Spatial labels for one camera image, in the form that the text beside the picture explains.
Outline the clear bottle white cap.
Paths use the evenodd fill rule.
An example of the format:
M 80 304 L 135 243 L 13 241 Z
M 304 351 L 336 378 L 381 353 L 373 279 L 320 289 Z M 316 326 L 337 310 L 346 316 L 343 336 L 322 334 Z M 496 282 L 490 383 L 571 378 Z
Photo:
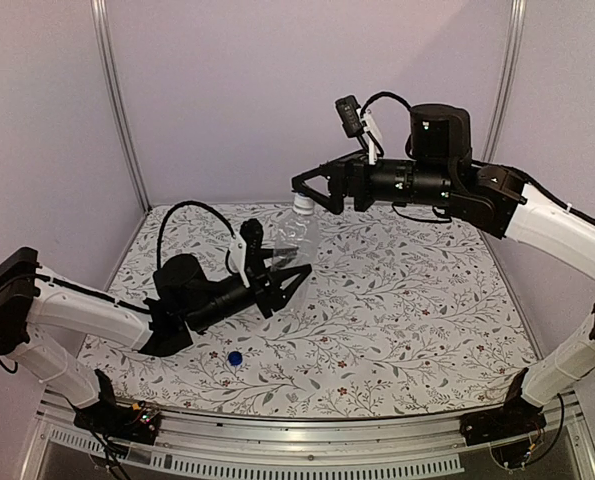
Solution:
M 302 216 L 291 211 L 276 228 L 274 248 L 296 247 L 297 256 L 287 267 L 313 264 L 317 260 L 320 229 L 316 216 Z

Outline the white blue bottle cap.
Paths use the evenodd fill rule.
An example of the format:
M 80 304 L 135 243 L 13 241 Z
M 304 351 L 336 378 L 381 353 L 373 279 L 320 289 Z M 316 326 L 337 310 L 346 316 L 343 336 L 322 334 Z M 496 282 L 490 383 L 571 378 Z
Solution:
M 304 194 L 296 193 L 293 198 L 293 211 L 302 216 L 314 214 L 315 202 Z

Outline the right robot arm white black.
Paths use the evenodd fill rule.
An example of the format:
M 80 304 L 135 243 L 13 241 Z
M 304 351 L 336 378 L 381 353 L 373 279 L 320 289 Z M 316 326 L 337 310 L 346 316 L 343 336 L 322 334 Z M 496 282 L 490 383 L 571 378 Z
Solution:
M 419 104 L 408 112 L 407 159 L 387 159 L 368 146 L 295 176 L 294 192 L 333 214 L 343 212 L 346 199 L 360 212 L 376 201 L 428 205 L 443 217 L 534 247 L 595 281 L 595 219 L 517 168 L 473 160 L 466 110 Z M 534 411 L 594 369 L 595 303 L 553 353 L 515 376 L 494 427 L 516 435 Z

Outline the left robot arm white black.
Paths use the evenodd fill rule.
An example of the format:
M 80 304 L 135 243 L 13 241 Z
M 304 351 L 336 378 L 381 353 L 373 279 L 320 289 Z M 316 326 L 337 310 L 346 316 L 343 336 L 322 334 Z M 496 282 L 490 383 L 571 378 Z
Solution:
M 112 400 L 109 381 L 82 365 L 46 331 L 57 326 L 119 343 L 151 357 L 169 357 L 213 325 L 251 306 L 264 318 L 284 309 L 312 268 L 293 250 L 276 267 L 263 249 L 241 273 L 207 279 L 191 254 L 176 255 L 154 274 L 157 298 L 135 305 L 72 282 L 41 265 L 36 250 L 23 247 L 0 264 L 0 357 L 31 371 L 63 395 L 105 434 L 125 426 L 125 412 Z

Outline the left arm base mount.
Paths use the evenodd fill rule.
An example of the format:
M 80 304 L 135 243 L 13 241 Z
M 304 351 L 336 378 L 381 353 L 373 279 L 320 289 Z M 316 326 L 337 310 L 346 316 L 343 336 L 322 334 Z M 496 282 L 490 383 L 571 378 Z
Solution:
M 161 425 L 160 409 L 145 401 L 118 404 L 110 378 L 99 369 L 94 373 L 100 387 L 97 401 L 85 408 L 73 408 L 74 425 L 102 436 L 154 445 Z

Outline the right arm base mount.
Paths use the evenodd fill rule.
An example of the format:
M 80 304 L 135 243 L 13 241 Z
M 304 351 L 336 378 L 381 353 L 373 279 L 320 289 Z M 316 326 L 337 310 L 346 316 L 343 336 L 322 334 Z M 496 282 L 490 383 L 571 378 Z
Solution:
M 499 406 L 464 414 L 459 431 L 467 446 L 488 445 L 503 469 L 526 467 L 542 440 L 546 419 L 540 408 Z

